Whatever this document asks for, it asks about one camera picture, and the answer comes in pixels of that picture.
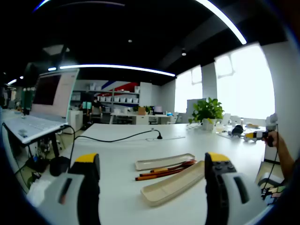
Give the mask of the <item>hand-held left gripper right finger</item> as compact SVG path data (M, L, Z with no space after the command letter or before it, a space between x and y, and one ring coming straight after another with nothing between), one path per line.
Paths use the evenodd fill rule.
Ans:
M270 211L261 189L228 157L205 154L207 225L256 225Z

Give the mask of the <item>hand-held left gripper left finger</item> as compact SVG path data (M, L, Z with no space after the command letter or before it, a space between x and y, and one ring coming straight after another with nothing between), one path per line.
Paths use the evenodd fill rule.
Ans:
M98 225L99 181L99 155L82 155L54 181L34 182L27 200L51 225Z

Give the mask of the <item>person's right hand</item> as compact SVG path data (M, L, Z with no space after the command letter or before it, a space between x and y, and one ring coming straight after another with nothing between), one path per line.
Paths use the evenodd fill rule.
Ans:
M262 135L262 140L269 146L269 147L276 147L278 148L279 144L279 133L277 131L266 131Z

